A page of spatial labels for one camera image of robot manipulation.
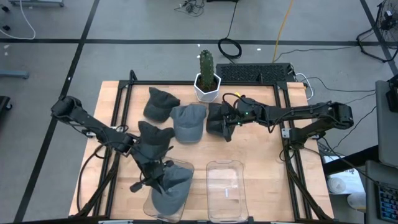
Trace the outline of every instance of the cactus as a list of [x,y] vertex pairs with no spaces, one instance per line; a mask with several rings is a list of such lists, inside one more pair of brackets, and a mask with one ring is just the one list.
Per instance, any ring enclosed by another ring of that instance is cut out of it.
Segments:
[[208,50],[200,53],[200,74],[202,91],[210,91],[214,83],[213,56]]

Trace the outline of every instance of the plastic container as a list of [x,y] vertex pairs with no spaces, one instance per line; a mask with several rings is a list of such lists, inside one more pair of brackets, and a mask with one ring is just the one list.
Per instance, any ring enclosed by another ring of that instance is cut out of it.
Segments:
[[213,223],[239,223],[248,219],[243,164],[212,161],[207,164],[208,217]]
[[332,194],[341,194],[346,190],[346,183],[338,177],[328,179],[328,189]]
[[366,211],[366,194],[365,192],[361,193],[352,193],[347,197],[348,205],[355,210],[359,210],[360,212]]
[[170,181],[170,184],[167,184],[167,186],[172,187],[164,189],[162,194],[151,188],[147,200],[144,203],[143,210],[144,213],[150,217],[154,217],[165,222],[177,223],[181,220],[185,202],[188,198],[194,168],[193,165],[188,162],[182,162],[168,157],[164,159],[164,161],[169,160],[174,162],[172,167],[184,172],[184,179],[173,180],[172,182]]

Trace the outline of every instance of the clear plastic bin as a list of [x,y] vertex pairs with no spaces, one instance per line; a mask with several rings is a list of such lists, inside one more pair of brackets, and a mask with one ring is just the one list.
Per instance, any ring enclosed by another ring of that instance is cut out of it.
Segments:
[[[173,181],[164,182],[166,188],[162,194],[158,193],[153,188],[150,189],[143,210],[144,213],[150,217],[165,222],[177,223],[181,220],[185,202],[188,198],[194,168],[193,165],[188,162],[182,162],[167,157],[164,159],[164,161],[169,160],[174,162],[172,167],[179,169],[179,173],[173,175]],[[184,176],[182,179],[179,178],[181,172],[183,172],[182,176]]]
[[208,216],[213,223],[239,223],[248,219],[243,164],[212,161],[207,164]]

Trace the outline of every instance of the potted cactus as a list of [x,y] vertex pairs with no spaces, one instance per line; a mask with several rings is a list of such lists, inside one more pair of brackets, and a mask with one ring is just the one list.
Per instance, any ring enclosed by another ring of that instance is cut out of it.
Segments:
[[220,90],[221,78],[214,73],[213,56],[208,50],[200,53],[200,73],[193,84],[198,100],[213,102]]

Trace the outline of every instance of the dark gray cap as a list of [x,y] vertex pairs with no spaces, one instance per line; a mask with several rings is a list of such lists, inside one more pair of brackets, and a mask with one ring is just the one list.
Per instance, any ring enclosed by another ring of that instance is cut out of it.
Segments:
[[164,122],[169,118],[173,107],[180,105],[180,100],[162,90],[149,87],[150,98],[144,108],[144,116],[154,121]]
[[149,159],[159,159],[166,155],[172,137],[175,136],[173,128],[159,129],[146,121],[138,121],[141,133],[139,144],[132,151],[135,160],[142,163]]
[[187,201],[193,172],[173,165],[165,168],[162,193],[152,189],[152,203],[162,215],[173,215]]
[[[206,121],[206,131],[209,134],[215,134],[217,136],[224,136],[224,117],[221,112],[221,103],[209,103],[209,115]],[[231,134],[234,132],[235,126],[230,128]]]
[[203,120],[206,118],[206,106],[190,104],[174,107],[173,118],[175,138],[182,143],[195,143],[203,135]]

